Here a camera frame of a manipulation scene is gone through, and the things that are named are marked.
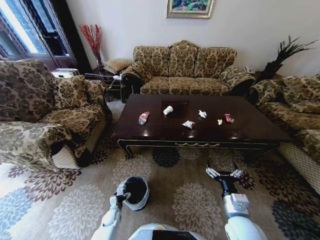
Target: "plastic water bottle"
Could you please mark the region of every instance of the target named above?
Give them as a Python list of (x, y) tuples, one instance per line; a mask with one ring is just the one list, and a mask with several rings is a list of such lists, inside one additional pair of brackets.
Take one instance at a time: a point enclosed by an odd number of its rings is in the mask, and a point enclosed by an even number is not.
[(143, 125), (146, 123), (147, 121), (147, 118), (149, 116), (150, 112), (146, 111), (144, 113), (142, 113), (139, 117), (139, 124)]

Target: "picture frame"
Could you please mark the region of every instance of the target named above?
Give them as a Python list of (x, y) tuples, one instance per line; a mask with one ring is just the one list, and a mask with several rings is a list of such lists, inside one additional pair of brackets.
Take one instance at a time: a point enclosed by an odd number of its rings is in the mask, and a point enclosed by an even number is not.
[(167, 18), (209, 19), (215, 0), (167, 0)]

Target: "red can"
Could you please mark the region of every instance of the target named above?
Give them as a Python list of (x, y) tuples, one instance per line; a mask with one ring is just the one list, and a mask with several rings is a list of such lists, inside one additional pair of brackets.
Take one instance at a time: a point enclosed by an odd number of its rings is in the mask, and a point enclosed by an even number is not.
[(227, 123), (233, 124), (234, 121), (235, 121), (235, 119), (234, 119), (233, 117), (231, 117), (231, 115), (230, 115), (229, 113), (226, 113), (226, 114), (224, 115), (224, 117), (225, 117), (225, 121), (226, 121)]

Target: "sofa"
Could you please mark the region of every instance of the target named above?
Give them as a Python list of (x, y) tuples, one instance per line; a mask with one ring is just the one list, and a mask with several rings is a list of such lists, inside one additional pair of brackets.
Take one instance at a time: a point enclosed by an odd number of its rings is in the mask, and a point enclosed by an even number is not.
[(38, 60), (0, 61), (0, 162), (42, 173), (90, 164), (110, 117), (106, 89), (55, 78)]
[(122, 88), (134, 94), (242, 96), (255, 79), (232, 66), (236, 56), (230, 47), (198, 47), (185, 40), (136, 46), (134, 63), (122, 72)]
[(320, 194), (320, 76), (263, 80), (248, 100), (292, 137), (278, 150)]

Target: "potted plant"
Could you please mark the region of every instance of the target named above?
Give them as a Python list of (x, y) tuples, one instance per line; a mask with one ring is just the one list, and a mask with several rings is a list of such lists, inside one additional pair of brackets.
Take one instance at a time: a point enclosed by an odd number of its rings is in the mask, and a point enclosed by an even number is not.
[(276, 72), (283, 66), (282, 62), (286, 60), (287, 58), (291, 57), (292, 55), (310, 50), (312, 48), (308, 48), (307, 46), (315, 43), (318, 40), (305, 43), (305, 44), (297, 44), (296, 41), (300, 37), (297, 37), (294, 40), (291, 40), (291, 36), (288, 36), (288, 42), (282, 41), (280, 42), (280, 45), (278, 46), (278, 56), (276, 60), (272, 62), (268, 62), (267, 65), (265, 66), (265, 69), (261, 72), (261, 75), (258, 77), (255, 83), (258, 83), (264, 79), (272, 79)]
[(97, 67), (100, 72), (104, 72), (104, 65), (100, 56), (100, 45), (102, 40), (102, 30), (97, 24), (95, 25), (80, 25), (80, 29), (88, 41), (91, 50), (96, 58)]

